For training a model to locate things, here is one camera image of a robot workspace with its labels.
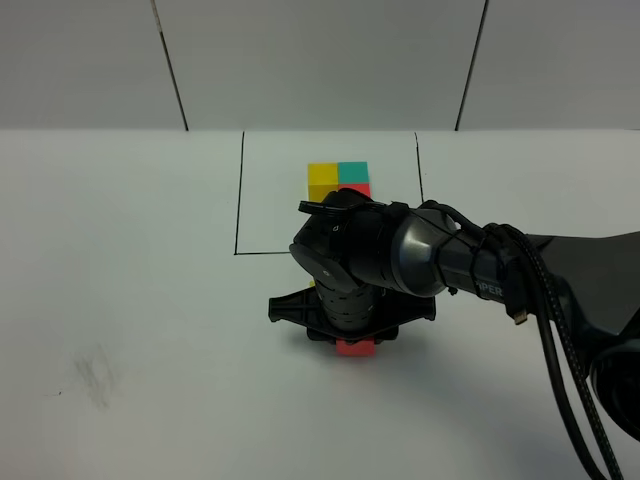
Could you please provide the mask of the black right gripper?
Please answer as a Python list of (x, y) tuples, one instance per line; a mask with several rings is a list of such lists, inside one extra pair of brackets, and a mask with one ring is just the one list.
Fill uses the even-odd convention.
[(269, 300), (268, 317), (303, 326), (312, 341), (376, 344), (397, 338), (399, 327), (416, 320), (434, 320), (433, 298), (414, 297), (363, 285), (351, 292), (322, 284)]

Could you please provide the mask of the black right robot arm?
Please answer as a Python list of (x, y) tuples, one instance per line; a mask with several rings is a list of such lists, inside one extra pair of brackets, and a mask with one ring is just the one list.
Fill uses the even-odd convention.
[[(534, 272), (502, 225), (478, 227), (449, 206), (383, 204), (353, 189), (302, 202), (308, 218), (290, 245), (313, 278), (272, 298), (271, 321), (314, 341), (392, 340), (402, 324), (433, 319), (443, 291), (466, 291), (535, 314)], [(639, 236), (528, 235), (559, 297), (580, 373), (610, 418), (639, 434)]]

